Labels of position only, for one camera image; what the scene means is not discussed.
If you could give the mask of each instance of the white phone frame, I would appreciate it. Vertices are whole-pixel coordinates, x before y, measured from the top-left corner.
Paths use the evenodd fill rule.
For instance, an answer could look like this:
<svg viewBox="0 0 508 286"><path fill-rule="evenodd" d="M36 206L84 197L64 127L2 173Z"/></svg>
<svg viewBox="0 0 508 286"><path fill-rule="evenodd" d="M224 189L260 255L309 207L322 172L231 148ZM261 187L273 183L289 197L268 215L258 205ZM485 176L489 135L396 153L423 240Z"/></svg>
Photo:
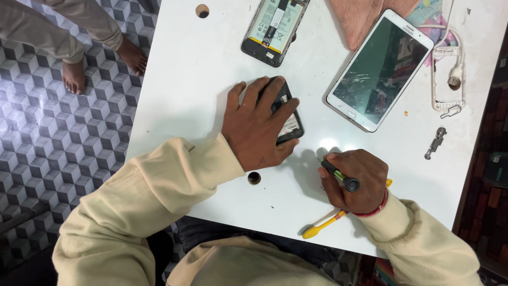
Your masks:
<svg viewBox="0 0 508 286"><path fill-rule="evenodd" d="M360 51L363 49L363 47L365 46L367 41L370 39L370 37L372 36L372 33L376 30L377 26L379 25L379 23L381 22L381 20L383 18L388 19L390 22L394 23L397 27L401 28L404 32L406 32L406 34L410 35L415 40L417 40L422 45L424 45L427 48L427 53L422 58L420 63L417 65L415 71L411 74L409 79L406 81L405 85L399 91L399 93L393 100L392 104L390 104L390 106L388 107L385 114L383 114L383 116L381 117L379 122L376 124L373 121L371 121L370 119L366 118L363 114L357 112L356 109L352 108L347 103L345 103L344 101L342 101L342 100L338 99L336 96L334 96L333 91L337 88L340 81L345 76L346 72L349 70L349 68L355 61L356 57L359 55ZM397 102L399 97L402 95L402 93L406 89L407 85L411 82L412 78L415 76L416 72L420 69L423 62L428 57L428 55L430 54L430 52L432 51L433 48L434 48L434 42L429 37L427 37L425 34L423 34L421 31L419 31L413 25L408 23L402 17L397 15L397 13L395 13L394 11L392 11L390 9L385 10L383 12L383 14L379 17L379 19L376 21L374 26L371 28L369 34L365 37L365 39L362 42L362 45L355 52L355 54L353 55L353 57L351 58L351 60L347 64L347 66L341 72L339 77L335 80L335 83L333 84L332 88L330 90L328 90L327 95L326 95L326 100L325 100L326 104L328 106L330 106L331 108L335 109L336 111L338 111L340 114L345 116L347 119L349 119L350 121L352 121L353 123L355 123L356 125L361 127L362 129L364 129L365 131L375 132L379 128L381 123L383 123L383 121L385 120L388 113L390 113L390 111L392 110L392 107L395 105L395 103Z"/></svg>

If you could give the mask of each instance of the person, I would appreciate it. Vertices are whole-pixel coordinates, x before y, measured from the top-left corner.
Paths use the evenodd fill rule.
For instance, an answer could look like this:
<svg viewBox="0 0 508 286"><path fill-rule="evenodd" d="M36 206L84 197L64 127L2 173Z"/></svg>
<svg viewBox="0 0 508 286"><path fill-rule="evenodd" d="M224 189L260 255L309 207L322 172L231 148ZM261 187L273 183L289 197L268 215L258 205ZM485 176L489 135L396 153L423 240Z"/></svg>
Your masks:
<svg viewBox="0 0 508 286"><path fill-rule="evenodd" d="M90 37L104 43L137 75L146 69L147 57L120 30L116 21L95 0L35 0L49 6L74 24L88 30ZM16 0L0 1L0 38L41 48L63 60L62 81L72 93L83 94L83 44L68 30Z"/></svg>
<svg viewBox="0 0 508 286"><path fill-rule="evenodd" d="M298 143L276 145L298 99L270 111L285 79L235 85L228 93L221 133L194 146L173 138L134 157L81 203L60 228L53 253L59 285L154 285L155 262L146 237L184 216L216 186L246 171L276 166ZM246 88L241 105L238 99ZM331 153L326 159L360 180L345 191L319 168L332 205L353 212L371 241L390 259L395 279L407 285L481 285L473 250L417 203L399 200L385 187L388 166L364 150ZM176 265L167 285L336 285L304 259L271 243L234 236L195 246Z"/></svg>

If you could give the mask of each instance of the smartphone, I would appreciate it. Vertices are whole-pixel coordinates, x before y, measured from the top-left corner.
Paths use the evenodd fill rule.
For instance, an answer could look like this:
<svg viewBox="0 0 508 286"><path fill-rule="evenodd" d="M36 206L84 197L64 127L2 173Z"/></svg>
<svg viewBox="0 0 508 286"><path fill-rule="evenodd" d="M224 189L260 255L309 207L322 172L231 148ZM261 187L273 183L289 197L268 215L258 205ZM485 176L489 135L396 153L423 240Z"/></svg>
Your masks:
<svg viewBox="0 0 508 286"><path fill-rule="evenodd" d="M368 132L376 131L434 47L392 10L374 24L326 96L326 103Z"/></svg>
<svg viewBox="0 0 508 286"><path fill-rule="evenodd" d="M272 77L270 79L270 82L259 92L258 99L256 103L259 102L261 99L263 93L265 92L265 89L268 85L272 83L272 81L276 77ZM292 99L291 92L289 91L288 82L284 82L284 85L279 91L279 94L275 98L275 101L273 102L271 106L272 114L275 113L284 103L286 103L288 100ZM298 112L295 110L295 112L286 120L284 123L284 126L282 127L282 130L279 132L279 135L277 137L277 145L280 143L286 142L293 138L300 138L303 136L303 126L300 121L300 117L298 116Z"/></svg>
<svg viewBox="0 0 508 286"><path fill-rule="evenodd" d="M262 0L242 42L244 53L279 67L309 0Z"/></svg>

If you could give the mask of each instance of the white tablet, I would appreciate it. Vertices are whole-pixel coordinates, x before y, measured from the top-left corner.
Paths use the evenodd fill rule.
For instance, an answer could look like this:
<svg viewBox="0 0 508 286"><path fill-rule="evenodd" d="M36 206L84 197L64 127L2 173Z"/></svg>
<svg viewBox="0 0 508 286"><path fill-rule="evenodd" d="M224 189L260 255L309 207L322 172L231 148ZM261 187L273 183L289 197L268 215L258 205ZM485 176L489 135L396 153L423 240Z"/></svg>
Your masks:
<svg viewBox="0 0 508 286"><path fill-rule="evenodd" d="M434 47L386 10L326 96L326 103L368 132L383 122Z"/></svg>

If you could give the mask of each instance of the samsung logo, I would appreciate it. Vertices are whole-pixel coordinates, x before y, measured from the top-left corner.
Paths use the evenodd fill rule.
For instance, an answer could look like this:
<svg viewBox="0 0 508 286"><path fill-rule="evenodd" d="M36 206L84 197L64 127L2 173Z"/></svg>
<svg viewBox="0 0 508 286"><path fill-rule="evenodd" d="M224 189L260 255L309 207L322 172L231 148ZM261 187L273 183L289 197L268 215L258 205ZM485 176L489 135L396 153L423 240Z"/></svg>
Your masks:
<svg viewBox="0 0 508 286"><path fill-rule="evenodd" d="M411 36L413 36L412 29L409 29L409 28L407 28L407 27L402 27L402 29L403 29L404 31L406 31L408 34L410 34Z"/></svg>

